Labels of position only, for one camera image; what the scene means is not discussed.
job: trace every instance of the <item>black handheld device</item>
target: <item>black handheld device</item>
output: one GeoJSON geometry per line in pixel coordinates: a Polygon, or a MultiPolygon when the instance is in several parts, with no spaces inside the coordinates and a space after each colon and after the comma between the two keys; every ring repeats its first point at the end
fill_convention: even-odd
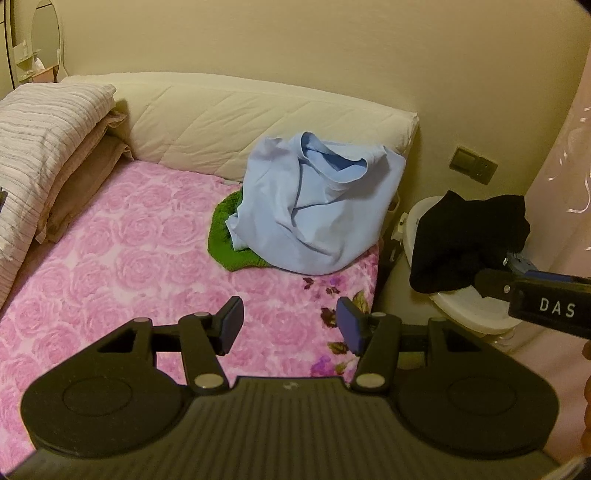
{"type": "Polygon", "coordinates": [[[342,378],[238,378],[216,355],[243,321],[233,297],[176,325],[134,319],[33,382],[21,405],[37,451],[10,480],[538,480],[558,414],[546,381],[462,327],[407,326],[337,302],[360,360],[342,378]],[[155,368],[180,351],[187,385],[155,368]],[[401,352],[424,367],[397,369],[401,352]]]}
{"type": "Polygon", "coordinates": [[[591,280],[550,272],[524,275],[481,270],[475,288],[483,297],[509,302],[509,315],[591,339],[591,280]]]}

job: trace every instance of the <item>striped pillowcase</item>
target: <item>striped pillowcase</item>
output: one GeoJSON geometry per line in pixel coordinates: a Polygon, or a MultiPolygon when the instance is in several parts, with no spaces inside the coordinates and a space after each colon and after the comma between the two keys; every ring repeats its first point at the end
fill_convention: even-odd
{"type": "Polygon", "coordinates": [[[0,307],[37,229],[51,186],[115,106],[112,85],[27,83],[0,100],[0,307]]]}

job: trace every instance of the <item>light blue shirt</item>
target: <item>light blue shirt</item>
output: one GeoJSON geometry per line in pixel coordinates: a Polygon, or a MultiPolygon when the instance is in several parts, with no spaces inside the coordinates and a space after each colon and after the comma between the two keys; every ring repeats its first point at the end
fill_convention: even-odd
{"type": "Polygon", "coordinates": [[[250,248],[284,270],[323,275],[379,239],[404,157],[384,146],[321,141],[309,132],[264,138],[246,166],[242,203],[226,225],[234,250],[250,248]]]}

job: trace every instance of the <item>pink floral bedspread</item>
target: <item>pink floral bedspread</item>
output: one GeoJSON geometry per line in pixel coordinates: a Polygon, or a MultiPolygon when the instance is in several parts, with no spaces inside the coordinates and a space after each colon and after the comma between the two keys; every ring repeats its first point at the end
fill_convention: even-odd
{"type": "MultiPolygon", "coordinates": [[[[31,382],[134,317],[174,323],[240,295],[244,326],[220,358],[231,382],[237,375],[351,378],[356,359],[335,328],[334,308],[340,296],[371,305],[377,247],[323,277],[274,268],[229,273],[207,253],[207,236],[215,206],[237,188],[148,162],[118,166],[0,322],[0,471],[33,449],[19,414],[31,382]]],[[[180,354],[159,354],[158,367],[184,382],[180,354]]]]}

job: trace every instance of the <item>cabinet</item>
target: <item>cabinet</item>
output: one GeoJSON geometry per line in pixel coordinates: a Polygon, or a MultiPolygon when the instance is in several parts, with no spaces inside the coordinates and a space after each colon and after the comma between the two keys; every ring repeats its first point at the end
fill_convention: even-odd
{"type": "Polygon", "coordinates": [[[4,98],[14,89],[7,49],[6,23],[4,21],[4,0],[0,0],[0,98],[4,98]]]}

